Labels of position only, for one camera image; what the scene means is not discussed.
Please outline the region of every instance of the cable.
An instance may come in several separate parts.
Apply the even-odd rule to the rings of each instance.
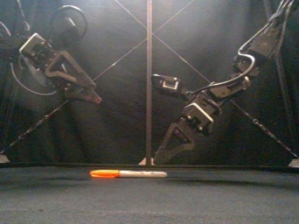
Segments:
[[[83,29],[83,32],[81,32],[81,34],[80,34],[80,39],[83,39],[83,37],[84,37],[85,34],[87,34],[89,24],[88,24],[88,20],[87,20],[87,17],[85,17],[85,15],[84,15],[83,11],[80,10],[79,7],[76,7],[76,6],[73,6],[73,5],[63,5],[63,6],[61,6],[61,7],[52,13],[52,15],[51,15],[51,29],[55,31],[55,29],[53,29],[53,20],[55,20],[55,18],[61,14],[61,12],[65,11],[65,10],[76,11],[76,12],[81,15],[81,17],[83,17],[83,21],[84,21],[84,29]]]
[[[48,95],[55,95],[57,93],[57,90],[55,90],[53,92],[48,93],[48,94],[43,94],[43,93],[39,93],[33,90],[31,90],[17,79],[16,75],[15,75],[15,66],[13,66],[13,63],[10,63],[10,68],[12,68],[12,75],[13,75],[13,79],[15,81],[17,82],[17,84],[27,90],[29,91],[31,93],[36,94],[36,95],[43,95],[43,96],[48,96]]]

